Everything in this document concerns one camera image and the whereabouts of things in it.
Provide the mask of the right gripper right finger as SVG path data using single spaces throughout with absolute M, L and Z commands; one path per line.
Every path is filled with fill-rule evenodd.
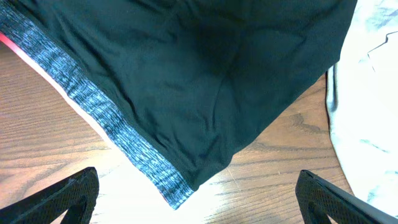
M 301 170 L 296 198 L 306 224 L 397 224 L 394 218 L 309 170 Z

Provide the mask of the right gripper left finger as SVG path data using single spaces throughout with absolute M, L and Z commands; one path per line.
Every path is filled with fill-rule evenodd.
M 1 223 L 90 222 L 99 195 L 99 178 L 87 167 L 23 200 L 1 209 Z

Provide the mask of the black leggings with grey waistband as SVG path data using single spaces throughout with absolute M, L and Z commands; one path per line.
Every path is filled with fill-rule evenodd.
M 2 1 L 1 33 L 176 209 L 339 61 L 355 6 Z

